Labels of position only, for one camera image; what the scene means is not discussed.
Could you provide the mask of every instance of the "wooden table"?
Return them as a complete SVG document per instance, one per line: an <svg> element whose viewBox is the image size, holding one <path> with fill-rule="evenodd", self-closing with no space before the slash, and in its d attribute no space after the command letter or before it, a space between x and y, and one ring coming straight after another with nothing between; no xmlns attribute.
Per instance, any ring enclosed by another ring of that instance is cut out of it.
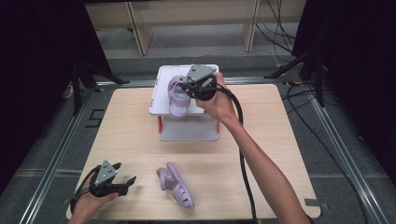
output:
<svg viewBox="0 0 396 224"><path fill-rule="evenodd" d="M305 212L318 217L319 207L306 206L304 202L304 199L316 199L316 196L276 86L235 85L230 89L241 103L247 131L284 172ZM217 142L162 142L158 137L157 118L149 113L152 92L152 88L114 91L81 177L103 160L108 160L112 164L122 163L113 183L125 183L134 175L137 179L126 196L106 204L93 218L250 219L238 146L228 130L220 127ZM176 166L190 189L194 209L181 207L169 192L160 189L156 170L166 167L168 161ZM276 217L248 167L247 175L257 217Z"/></svg>

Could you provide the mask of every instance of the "purple sandal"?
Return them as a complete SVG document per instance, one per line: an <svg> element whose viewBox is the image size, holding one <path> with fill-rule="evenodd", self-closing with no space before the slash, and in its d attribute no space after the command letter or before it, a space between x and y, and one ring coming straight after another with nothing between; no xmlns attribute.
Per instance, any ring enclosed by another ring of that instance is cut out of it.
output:
<svg viewBox="0 0 396 224"><path fill-rule="evenodd" d="M175 200L185 208L193 208L194 201L192 200L189 189L177 173L172 162L166 163L167 169L160 168L157 170L157 176L161 179L161 189L172 193Z"/></svg>
<svg viewBox="0 0 396 224"><path fill-rule="evenodd" d="M183 118L187 114L187 106L189 106L191 98L178 85L183 82L183 76L175 76L168 84L169 112L179 118Z"/></svg>

